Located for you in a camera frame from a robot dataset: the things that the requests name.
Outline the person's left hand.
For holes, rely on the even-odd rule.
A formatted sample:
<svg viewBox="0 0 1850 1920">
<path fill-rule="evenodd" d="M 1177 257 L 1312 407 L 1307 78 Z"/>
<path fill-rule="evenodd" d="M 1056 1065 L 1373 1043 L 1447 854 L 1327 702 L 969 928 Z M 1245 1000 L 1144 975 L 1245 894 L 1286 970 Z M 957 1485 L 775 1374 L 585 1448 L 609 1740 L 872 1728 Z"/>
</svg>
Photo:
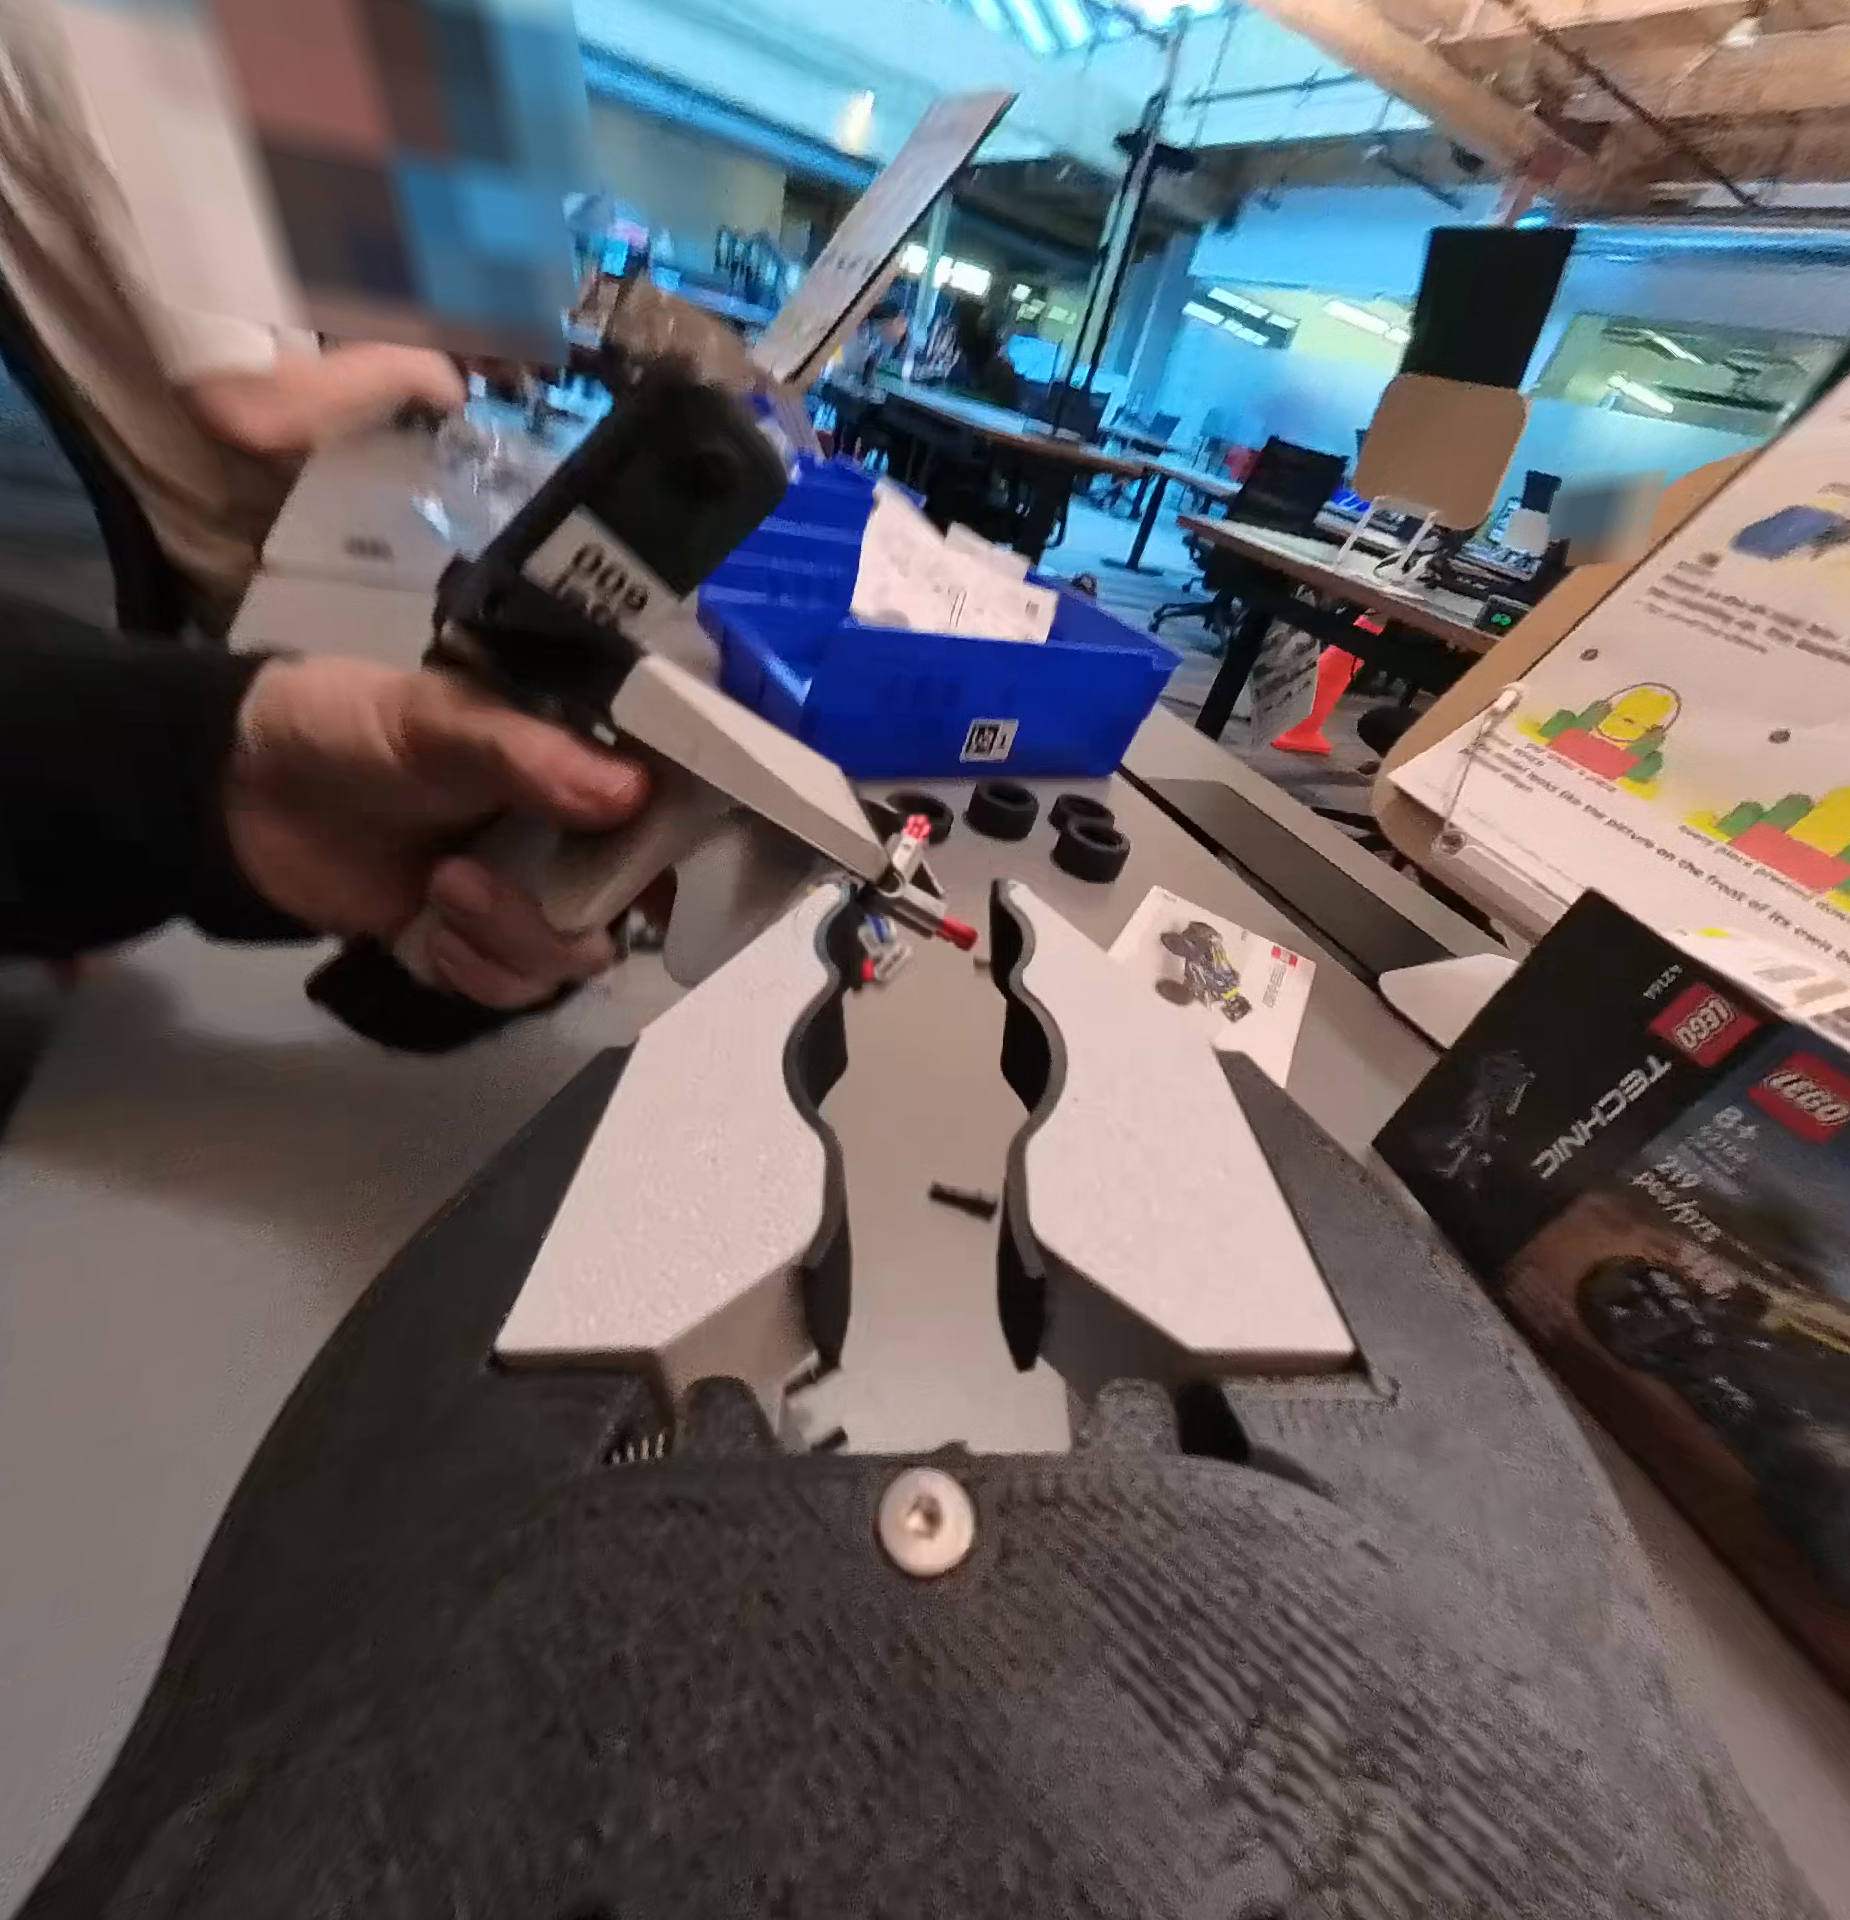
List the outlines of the person's left hand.
<svg viewBox="0 0 1850 1920">
<path fill-rule="evenodd" d="M 429 672 L 275 658 L 249 685 L 222 781 L 239 877 L 292 923 L 398 944 L 418 974 L 524 1013 L 617 965 L 606 931 L 564 933 L 472 838 L 522 813 L 617 830 L 645 772 L 495 697 Z"/>
</svg>

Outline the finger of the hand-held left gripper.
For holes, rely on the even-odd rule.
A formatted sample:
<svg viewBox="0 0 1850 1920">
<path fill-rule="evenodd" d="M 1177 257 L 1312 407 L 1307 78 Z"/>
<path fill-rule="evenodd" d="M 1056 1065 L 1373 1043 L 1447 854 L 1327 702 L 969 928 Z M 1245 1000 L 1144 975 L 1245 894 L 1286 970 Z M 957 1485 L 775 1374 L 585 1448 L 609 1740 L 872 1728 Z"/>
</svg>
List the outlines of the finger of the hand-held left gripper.
<svg viewBox="0 0 1850 1920">
<path fill-rule="evenodd" d="M 609 727 L 858 880 L 887 873 L 887 844 L 843 771 L 682 664 L 638 658 Z"/>
<path fill-rule="evenodd" d="M 912 877 L 889 877 L 889 844 L 862 819 L 824 846 L 770 819 L 663 819 L 658 871 L 673 873 L 663 969 L 697 987 L 814 884 L 840 880 L 877 918 L 954 939 L 954 915 Z"/>
</svg>

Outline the orange cone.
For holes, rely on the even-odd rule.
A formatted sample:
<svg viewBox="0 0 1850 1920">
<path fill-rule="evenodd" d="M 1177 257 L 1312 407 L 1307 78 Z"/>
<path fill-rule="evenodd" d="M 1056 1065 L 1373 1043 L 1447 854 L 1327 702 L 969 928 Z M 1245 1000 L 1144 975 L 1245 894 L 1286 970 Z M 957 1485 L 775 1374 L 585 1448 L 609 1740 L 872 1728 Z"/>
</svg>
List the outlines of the orange cone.
<svg viewBox="0 0 1850 1920">
<path fill-rule="evenodd" d="M 1271 748 L 1287 756 L 1330 756 L 1333 743 L 1325 737 L 1325 724 L 1339 706 L 1360 661 L 1344 647 L 1330 644 L 1318 652 L 1315 666 L 1312 693 L 1302 718 L 1281 731 Z"/>
</svg>

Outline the blue plastic bin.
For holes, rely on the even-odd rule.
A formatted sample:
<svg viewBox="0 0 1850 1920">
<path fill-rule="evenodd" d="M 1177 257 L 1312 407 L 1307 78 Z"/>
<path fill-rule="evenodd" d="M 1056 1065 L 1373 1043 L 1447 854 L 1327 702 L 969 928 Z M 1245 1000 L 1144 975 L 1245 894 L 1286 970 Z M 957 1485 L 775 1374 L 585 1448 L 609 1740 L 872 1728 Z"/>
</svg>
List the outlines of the blue plastic bin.
<svg viewBox="0 0 1850 1920">
<path fill-rule="evenodd" d="M 854 778 L 1115 772 L 1175 655 L 1031 564 L 1056 589 L 1043 642 L 856 622 L 879 480 L 853 459 L 802 457 L 778 510 L 697 587 L 723 692 Z"/>
</svg>

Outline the wooden office desk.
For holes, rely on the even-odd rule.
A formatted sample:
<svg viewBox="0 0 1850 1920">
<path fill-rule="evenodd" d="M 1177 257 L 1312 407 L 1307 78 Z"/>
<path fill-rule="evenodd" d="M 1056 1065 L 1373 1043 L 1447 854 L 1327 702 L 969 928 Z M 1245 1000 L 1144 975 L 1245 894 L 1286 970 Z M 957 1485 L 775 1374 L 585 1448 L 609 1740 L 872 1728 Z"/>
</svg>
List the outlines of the wooden office desk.
<svg viewBox="0 0 1850 1920">
<path fill-rule="evenodd" d="M 1419 589 L 1380 575 L 1369 556 L 1260 531 L 1247 522 L 1177 514 L 1186 539 L 1215 560 L 1236 601 L 1218 672 L 1194 727 L 1220 740 L 1274 625 L 1337 644 L 1380 675 L 1415 692 L 1442 693 L 1468 662 L 1488 654 L 1497 632 L 1477 625 L 1484 604 L 1448 589 Z"/>
</svg>

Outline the black panel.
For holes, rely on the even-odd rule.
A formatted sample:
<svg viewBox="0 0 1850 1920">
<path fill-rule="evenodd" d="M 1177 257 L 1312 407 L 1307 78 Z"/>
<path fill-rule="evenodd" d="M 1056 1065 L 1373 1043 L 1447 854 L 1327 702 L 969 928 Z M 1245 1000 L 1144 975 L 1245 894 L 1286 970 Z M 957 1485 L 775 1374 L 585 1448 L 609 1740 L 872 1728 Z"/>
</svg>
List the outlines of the black panel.
<svg viewBox="0 0 1850 1920">
<path fill-rule="evenodd" d="M 1395 371 L 1521 390 L 1577 237 L 1577 227 L 1433 229 Z"/>
</svg>

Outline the long wooden desk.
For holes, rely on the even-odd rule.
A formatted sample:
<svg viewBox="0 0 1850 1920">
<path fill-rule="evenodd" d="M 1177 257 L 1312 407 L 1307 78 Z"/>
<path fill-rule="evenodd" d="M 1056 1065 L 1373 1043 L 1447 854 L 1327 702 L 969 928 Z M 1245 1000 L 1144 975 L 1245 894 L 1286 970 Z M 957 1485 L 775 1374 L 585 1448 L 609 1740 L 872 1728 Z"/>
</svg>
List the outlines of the long wooden desk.
<svg viewBox="0 0 1850 1920">
<path fill-rule="evenodd" d="M 910 380 L 881 380 L 865 403 L 889 443 L 889 473 L 938 532 L 963 525 L 1032 565 L 1063 539 L 1075 494 L 1099 478 L 1138 486 L 1151 478 L 1144 457 Z"/>
</svg>

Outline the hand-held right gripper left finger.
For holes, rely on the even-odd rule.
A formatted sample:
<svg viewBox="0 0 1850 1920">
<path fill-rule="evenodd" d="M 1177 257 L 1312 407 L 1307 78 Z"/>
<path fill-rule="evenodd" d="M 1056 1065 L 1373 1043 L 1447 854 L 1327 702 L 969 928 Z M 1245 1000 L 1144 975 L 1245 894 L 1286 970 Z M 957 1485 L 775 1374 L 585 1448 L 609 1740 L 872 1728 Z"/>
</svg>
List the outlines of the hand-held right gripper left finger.
<svg viewBox="0 0 1850 1920">
<path fill-rule="evenodd" d="M 784 1418 L 838 1357 L 848 1233 L 818 1106 L 853 902 L 814 884 L 631 1045 L 495 1336 L 506 1374 L 627 1374 L 669 1411 L 731 1381 Z"/>
</svg>

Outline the brown cardboard backing board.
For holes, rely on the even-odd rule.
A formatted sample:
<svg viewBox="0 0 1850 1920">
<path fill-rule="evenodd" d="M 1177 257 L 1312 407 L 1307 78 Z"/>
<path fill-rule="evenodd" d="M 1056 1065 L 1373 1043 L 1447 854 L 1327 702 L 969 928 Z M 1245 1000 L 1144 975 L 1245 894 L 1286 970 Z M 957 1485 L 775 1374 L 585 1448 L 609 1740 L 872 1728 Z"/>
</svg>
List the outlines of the brown cardboard backing board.
<svg viewBox="0 0 1850 1920">
<path fill-rule="evenodd" d="M 1482 714 L 1507 685 L 1529 675 L 1546 654 L 1557 649 L 1565 636 L 1573 636 L 1590 611 L 1599 609 L 1617 587 L 1626 586 L 1666 539 L 1727 486 L 1739 468 L 1753 465 L 1755 457 L 1755 452 L 1717 457 L 1670 481 L 1656 500 L 1651 522 L 1637 553 L 1626 560 L 1574 568 L 1509 636 L 1497 638 L 1480 654 L 1380 761 L 1372 783 L 1373 816 L 1388 823 L 1390 815 L 1400 809 L 1402 798 L 1399 797 L 1395 774 L 1402 765 Z"/>
</svg>

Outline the lego set box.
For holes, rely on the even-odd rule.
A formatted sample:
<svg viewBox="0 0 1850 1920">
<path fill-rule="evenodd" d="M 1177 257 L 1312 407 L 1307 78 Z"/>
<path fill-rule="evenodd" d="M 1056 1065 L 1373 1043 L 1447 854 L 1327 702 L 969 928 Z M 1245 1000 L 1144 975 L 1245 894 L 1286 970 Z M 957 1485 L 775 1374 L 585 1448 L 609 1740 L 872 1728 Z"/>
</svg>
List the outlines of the lego set box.
<svg viewBox="0 0 1850 1920">
<path fill-rule="evenodd" d="M 1850 1700 L 1850 981 L 1586 894 L 1376 1151 Z"/>
</svg>

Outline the printed task sheet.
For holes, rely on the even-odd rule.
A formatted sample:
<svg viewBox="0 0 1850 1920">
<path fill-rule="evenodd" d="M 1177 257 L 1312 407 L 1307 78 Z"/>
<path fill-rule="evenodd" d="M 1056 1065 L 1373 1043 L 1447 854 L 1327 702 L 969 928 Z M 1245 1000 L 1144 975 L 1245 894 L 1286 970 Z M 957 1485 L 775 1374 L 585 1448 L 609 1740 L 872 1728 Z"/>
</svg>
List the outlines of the printed task sheet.
<svg viewBox="0 0 1850 1920">
<path fill-rule="evenodd" d="M 1850 361 L 1529 675 L 1433 850 L 1470 718 L 1395 774 L 1384 840 L 1537 939 L 1584 894 L 1793 1013 L 1850 1003 Z"/>
</svg>

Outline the metal binder clip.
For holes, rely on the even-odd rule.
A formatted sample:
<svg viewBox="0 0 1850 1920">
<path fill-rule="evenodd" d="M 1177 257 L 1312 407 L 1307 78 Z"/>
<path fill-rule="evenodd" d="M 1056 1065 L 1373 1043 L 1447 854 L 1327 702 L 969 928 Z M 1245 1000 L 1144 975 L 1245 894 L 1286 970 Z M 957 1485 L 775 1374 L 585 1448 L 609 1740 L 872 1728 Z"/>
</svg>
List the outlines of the metal binder clip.
<svg viewBox="0 0 1850 1920">
<path fill-rule="evenodd" d="M 1518 685 L 1518 683 L 1504 685 L 1491 697 L 1488 706 L 1484 706 L 1477 714 L 1474 731 L 1468 734 L 1468 740 L 1464 741 L 1464 746 L 1457 752 L 1454 779 L 1450 779 L 1448 792 L 1447 792 L 1442 809 L 1441 809 L 1441 828 L 1433 837 L 1433 850 L 1442 858 L 1455 858 L 1460 852 L 1464 852 L 1464 848 L 1468 844 L 1468 832 L 1467 832 L 1464 821 L 1461 821 L 1467 781 L 1468 781 L 1480 756 L 1497 737 L 1501 724 L 1518 710 L 1518 706 L 1521 702 L 1521 693 L 1524 693 L 1521 685 Z"/>
</svg>

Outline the black office chair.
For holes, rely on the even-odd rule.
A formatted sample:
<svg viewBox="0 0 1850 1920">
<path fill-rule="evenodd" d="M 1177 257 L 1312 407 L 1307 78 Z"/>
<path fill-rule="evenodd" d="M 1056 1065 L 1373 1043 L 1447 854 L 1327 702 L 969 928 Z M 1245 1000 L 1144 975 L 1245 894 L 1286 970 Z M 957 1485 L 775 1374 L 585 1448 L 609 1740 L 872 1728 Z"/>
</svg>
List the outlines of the black office chair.
<svg viewBox="0 0 1850 1920">
<path fill-rule="evenodd" d="M 1268 433 L 1221 517 L 1261 532 L 1315 534 L 1317 517 L 1344 486 L 1349 457 Z"/>
</svg>

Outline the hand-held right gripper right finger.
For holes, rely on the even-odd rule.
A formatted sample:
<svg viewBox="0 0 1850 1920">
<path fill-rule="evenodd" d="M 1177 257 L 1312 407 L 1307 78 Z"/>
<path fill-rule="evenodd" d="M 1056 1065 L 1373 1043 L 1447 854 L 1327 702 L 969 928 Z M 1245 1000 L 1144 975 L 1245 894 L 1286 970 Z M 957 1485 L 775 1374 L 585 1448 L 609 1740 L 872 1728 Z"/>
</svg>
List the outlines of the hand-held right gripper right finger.
<svg viewBox="0 0 1850 1920">
<path fill-rule="evenodd" d="M 1027 882 L 988 905 L 1007 1151 L 995 1303 L 1067 1386 L 1349 1374 L 1359 1350 L 1224 1054 Z"/>
</svg>

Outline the tilted grey sign board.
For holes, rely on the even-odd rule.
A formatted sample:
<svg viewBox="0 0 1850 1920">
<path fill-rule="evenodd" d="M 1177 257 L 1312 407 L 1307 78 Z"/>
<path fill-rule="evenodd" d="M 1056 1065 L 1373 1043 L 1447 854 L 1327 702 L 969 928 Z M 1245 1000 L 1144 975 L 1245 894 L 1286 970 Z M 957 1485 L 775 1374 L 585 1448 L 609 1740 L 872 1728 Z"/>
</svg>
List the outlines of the tilted grey sign board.
<svg viewBox="0 0 1850 1920">
<path fill-rule="evenodd" d="M 751 347 L 752 365 L 803 391 L 899 274 L 912 229 L 1014 106 L 1007 88 L 938 99 L 869 181 L 817 262 Z"/>
</svg>

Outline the small white lego leaflet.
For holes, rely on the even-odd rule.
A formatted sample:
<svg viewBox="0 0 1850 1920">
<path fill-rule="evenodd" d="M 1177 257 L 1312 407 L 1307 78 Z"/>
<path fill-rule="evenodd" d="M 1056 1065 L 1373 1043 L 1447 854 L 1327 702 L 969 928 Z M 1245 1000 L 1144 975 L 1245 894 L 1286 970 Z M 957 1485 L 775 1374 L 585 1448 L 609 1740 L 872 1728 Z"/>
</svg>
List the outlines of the small white lego leaflet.
<svg viewBox="0 0 1850 1920">
<path fill-rule="evenodd" d="M 1110 944 L 1110 960 L 1214 1051 L 1249 1058 L 1279 1087 L 1287 1083 L 1317 978 L 1310 958 L 1151 887 Z"/>
</svg>

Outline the white printed paper sheets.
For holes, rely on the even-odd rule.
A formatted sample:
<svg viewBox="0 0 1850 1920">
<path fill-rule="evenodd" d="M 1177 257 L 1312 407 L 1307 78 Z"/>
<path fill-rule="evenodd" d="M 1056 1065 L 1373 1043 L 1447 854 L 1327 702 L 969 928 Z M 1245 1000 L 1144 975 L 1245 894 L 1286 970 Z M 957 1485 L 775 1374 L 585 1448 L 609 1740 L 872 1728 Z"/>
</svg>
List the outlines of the white printed paper sheets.
<svg viewBox="0 0 1850 1920">
<path fill-rule="evenodd" d="M 1013 549 L 954 523 L 943 532 L 910 494 L 875 481 L 848 614 L 868 627 L 1043 642 L 1056 589 Z"/>
</svg>

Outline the clear plastic bag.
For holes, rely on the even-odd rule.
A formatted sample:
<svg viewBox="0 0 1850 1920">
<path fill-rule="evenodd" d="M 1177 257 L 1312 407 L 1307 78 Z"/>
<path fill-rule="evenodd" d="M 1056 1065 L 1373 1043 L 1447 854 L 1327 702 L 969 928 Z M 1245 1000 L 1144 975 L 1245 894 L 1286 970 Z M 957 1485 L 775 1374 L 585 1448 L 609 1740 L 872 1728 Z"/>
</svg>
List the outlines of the clear plastic bag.
<svg viewBox="0 0 1850 1920">
<path fill-rule="evenodd" d="M 546 421 L 506 409 L 447 414 L 421 438 L 414 513 L 448 550 L 477 556 L 571 448 Z"/>
</svg>

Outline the brown cardboard sheet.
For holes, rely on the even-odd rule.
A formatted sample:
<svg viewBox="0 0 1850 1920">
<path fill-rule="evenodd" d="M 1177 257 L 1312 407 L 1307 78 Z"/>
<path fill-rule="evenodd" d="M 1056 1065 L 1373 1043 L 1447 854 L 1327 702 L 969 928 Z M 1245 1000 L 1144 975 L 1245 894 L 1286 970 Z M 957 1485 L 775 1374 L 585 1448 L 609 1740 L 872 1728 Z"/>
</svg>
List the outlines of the brown cardboard sheet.
<svg viewBox="0 0 1850 1920">
<path fill-rule="evenodd" d="M 1395 371 L 1365 429 L 1349 490 L 1468 532 L 1488 519 L 1529 414 L 1515 387 Z"/>
</svg>

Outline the white stand foot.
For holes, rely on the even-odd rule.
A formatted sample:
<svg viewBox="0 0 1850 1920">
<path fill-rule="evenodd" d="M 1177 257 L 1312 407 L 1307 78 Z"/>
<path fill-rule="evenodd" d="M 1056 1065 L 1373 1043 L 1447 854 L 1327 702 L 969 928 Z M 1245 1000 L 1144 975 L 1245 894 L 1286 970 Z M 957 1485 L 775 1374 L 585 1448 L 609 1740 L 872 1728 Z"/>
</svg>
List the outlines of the white stand foot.
<svg viewBox="0 0 1850 1920">
<path fill-rule="evenodd" d="M 1501 950 L 1448 955 L 1379 974 L 1376 990 L 1405 1026 L 1445 1052 L 1513 979 L 1518 966 Z"/>
</svg>

